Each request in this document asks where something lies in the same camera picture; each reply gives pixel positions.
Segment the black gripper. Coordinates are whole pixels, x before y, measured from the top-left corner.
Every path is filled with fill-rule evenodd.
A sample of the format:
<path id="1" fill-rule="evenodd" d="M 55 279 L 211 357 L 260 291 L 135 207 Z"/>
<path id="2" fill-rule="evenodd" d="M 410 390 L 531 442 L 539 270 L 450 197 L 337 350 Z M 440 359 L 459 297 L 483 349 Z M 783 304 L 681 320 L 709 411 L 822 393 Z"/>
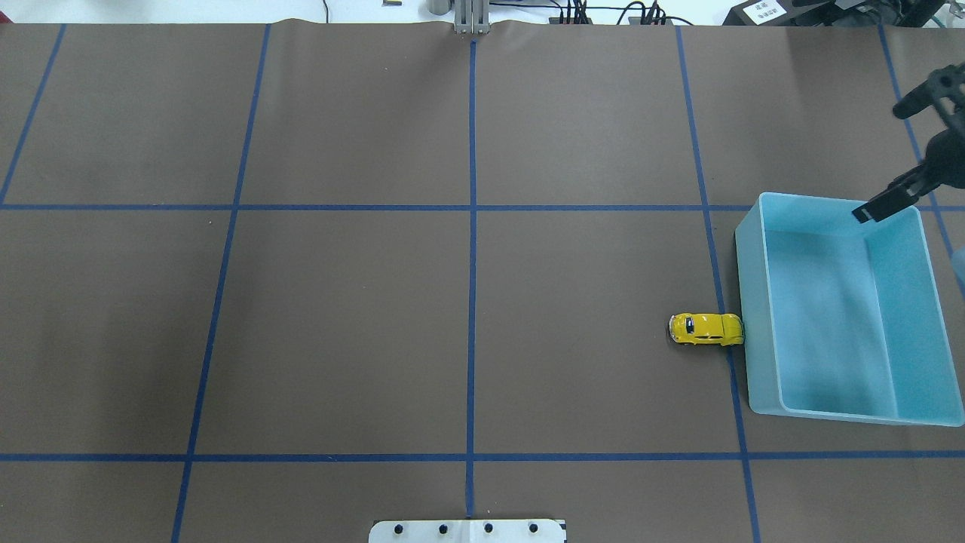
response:
<path id="1" fill-rule="evenodd" d="M 852 210 L 858 223 L 883 221 L 919 202 L 932 183 L 964 188 L 963 64 L 948 65 L 927 76 L 893 106 L 893 117 L 909 119 L 934 108 L 945 128 L 928 141 L 926 168 L 914 167 L 897 176 L 882 192 Z"/>

